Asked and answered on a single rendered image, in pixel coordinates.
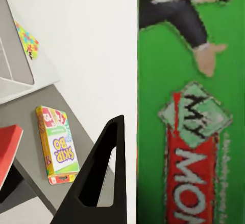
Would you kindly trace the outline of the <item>board game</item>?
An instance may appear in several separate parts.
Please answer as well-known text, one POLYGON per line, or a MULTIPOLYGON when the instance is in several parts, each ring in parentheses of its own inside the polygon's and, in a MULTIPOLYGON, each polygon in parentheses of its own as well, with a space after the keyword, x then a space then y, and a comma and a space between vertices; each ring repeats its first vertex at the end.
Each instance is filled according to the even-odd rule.
POLYGON ((245 0, 137 0, 136 224, 245 224, 245 0))
POLYGON ((50 184, 73 182, 80 169, 66 113, 42 105, 36 113, 50 184))

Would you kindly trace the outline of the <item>jigsaw puzzle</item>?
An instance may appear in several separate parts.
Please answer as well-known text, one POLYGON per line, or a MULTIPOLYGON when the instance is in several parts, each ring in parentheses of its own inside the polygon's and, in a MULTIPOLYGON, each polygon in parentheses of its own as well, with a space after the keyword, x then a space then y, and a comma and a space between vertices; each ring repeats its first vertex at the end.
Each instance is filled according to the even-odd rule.
POLYGON ((24 47, 24 50, 26 52, 26 55, 28 55, 27 51, 31 53, 32 59, 37 58, 37 52, 38 52, 38 41, 29 33, 27 32, 21 25, 19 25, 16 21, 16 26, 24 47))

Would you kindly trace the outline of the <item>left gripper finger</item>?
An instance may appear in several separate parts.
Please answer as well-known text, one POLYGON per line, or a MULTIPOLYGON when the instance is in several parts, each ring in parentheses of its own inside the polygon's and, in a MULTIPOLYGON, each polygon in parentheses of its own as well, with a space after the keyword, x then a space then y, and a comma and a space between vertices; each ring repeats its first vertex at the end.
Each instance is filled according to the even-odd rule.
POLYGON ((106 123, 50 224, 128 224, 124 115, 106 123), (115 147, 113 205, 97 207, 111 151, 115 147))

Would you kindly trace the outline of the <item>toy box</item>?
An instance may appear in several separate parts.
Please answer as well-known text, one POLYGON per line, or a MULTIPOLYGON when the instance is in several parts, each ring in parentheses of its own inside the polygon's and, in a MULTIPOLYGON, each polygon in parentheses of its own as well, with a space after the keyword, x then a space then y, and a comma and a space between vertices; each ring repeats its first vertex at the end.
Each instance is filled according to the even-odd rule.
POLYGON ((8 0, 0 0, 0 99, 35 87, 8 0))

